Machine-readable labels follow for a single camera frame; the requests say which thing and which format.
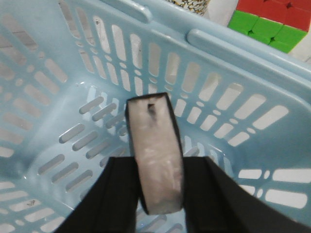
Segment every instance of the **patterned object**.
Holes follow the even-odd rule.
[[[176,5],[194,12],[198,15],[204,15],[207,4],[210,0],[167,0],[169,2],[175,3]]]
[[[239,0],[228,27],[289,53],[310,23],[311,0]]]

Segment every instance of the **light blue basket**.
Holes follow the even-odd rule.
[[[130,155],[126,99],[156,91],[170,94],[185,156],[211,156],[311,226],[310,77],[161,0],[1,0],[0,232],[52,232],[109,156]],[[186,232],[184,212],[138,207],[137,232]]]

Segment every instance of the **rubik's cube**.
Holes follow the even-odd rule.
[[[290,52],[308,33],[311,0],[239,0],[229,27]]]

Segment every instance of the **plastic basket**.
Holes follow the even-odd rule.
[[[0,16],[0,232],[52,232],[130,155],[126,99],[156,91],[185,156],[311,226],[310,67],[160,0],[1,0]],[[137,232],[185,231],[184,212],[138,207]]]

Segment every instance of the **white surface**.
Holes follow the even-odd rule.
[[[166,98],[128,102],[139,179],[149,214],[167,214],[182,206],[183,167]]]
[[[227,26],[239,0],[211,0],[207,6],[205,18]]]

